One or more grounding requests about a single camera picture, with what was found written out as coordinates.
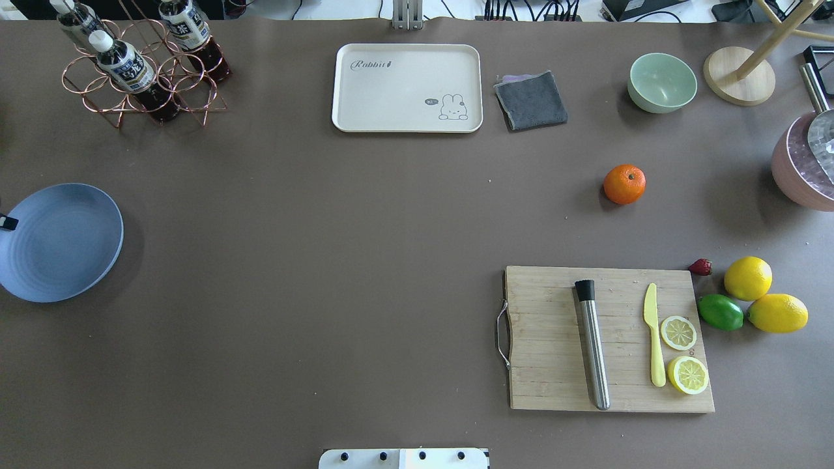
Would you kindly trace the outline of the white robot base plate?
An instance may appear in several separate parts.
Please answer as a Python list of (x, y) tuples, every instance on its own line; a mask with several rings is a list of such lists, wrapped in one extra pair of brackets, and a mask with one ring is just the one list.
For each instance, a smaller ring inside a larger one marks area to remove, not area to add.
[(331, 449), (319, 468), (489, 468), (489, 450), (482, 448)]

